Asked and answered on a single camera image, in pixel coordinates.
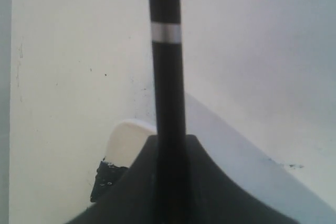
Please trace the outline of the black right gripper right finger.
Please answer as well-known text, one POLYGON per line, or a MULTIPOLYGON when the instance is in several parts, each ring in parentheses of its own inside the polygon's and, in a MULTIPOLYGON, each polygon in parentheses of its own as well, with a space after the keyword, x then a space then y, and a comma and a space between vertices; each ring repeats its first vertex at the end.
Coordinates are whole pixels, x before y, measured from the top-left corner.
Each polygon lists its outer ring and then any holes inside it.
POLYGON ((186 136, 186 150, 191 186, 189 223, 297 223, 233 182, 195 135, 186 136))

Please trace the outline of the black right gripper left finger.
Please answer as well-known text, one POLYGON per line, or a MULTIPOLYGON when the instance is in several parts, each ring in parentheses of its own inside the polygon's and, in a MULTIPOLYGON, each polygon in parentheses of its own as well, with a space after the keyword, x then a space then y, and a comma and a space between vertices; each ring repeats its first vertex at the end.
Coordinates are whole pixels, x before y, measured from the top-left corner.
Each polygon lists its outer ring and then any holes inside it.
POLYGON ((157 152, 157 137, 149 136, 122 178, 69 223, 159 223, 155 209, 157 152))

